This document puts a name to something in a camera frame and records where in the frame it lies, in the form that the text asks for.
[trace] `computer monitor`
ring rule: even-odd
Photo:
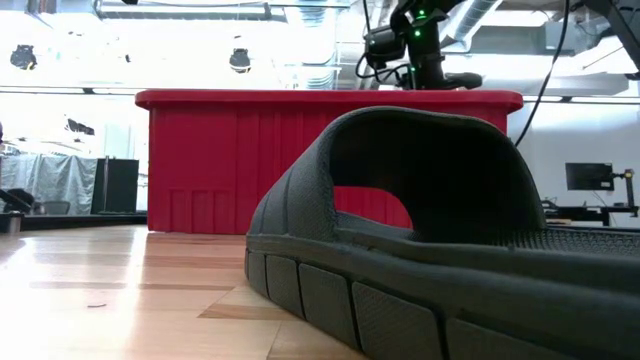
[[[640,0],[583,0],[591,10],[604,16],[611,30],[640,71]]]
[[[566,163],[568,190],[613,191],[611,164]]]

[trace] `red bin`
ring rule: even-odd
[[[332,120],[368,106],[475,116],[503,132],[522,96],[506,91],[148,90],[149,229],[244,234],[262,196]],[[337,188],[336,208],[410,227],[390,194]]]

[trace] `ceiling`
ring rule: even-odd
[[[388,21],[396,2],[367,0],[373,27]],[[10,36],[0,39],[0,54],[10,53],[17,43],[28,43],[36,45],[42,60],[32,72],[0,64],[0,85],[377,87],[355,76],[364,47],[362,0],[274,0],[268,5],[235,1],[233,6],[215,0],[191,0],[194,6],[184,3],[141,1],[138,6],[125,6],[120,0],[103,0],[95,9],[93,0],[5,0],[0,4],[0,32]],[[204,3],[219,6],[196,6]],[[37,9],[25,13],[29,4]],[[536,94],[557,43],[560,24],[556,20],[563,4],[502,1],[496,11],[483,17],[483,26],[465,44],[464,52],[455,46],[444,49],[445,70],[479,72],[486,89]],[[615,95],[627,90],[629,81],[623,75],[581,68],[578,54],[596,45],[592,34],[603,25],[585,10],[572,18],[565,47],[570,51],[557,64],[559,76],[550,82],[548,94]],[[249,49],[253,67],[249,74],[229,69],[235,47]]]

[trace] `white wall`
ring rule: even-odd
[[[509,137],[514,141],[533,104],[512,114]],[[640,107],[636,105],[543,103],[532,128],[520,145],[538,187],[540,197],[557,198],[558,205],[602,205],[589,191],[568,191],[565,163],[612,163],[615,172],[634,169],[636,203],[640,201]],[[598,192],[608,205],[626,202],[624,180],[615,182],[614,192]],[[640,219],[616,214],[621,227],[640,227]]]

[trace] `slide sandal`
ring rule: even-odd
[[[338,212],[385,190],[413,229]],[[260,202],[251,287],[373,359],[640,359],[640,237],[548,228],[491,124],[404,108],[333,121]]]

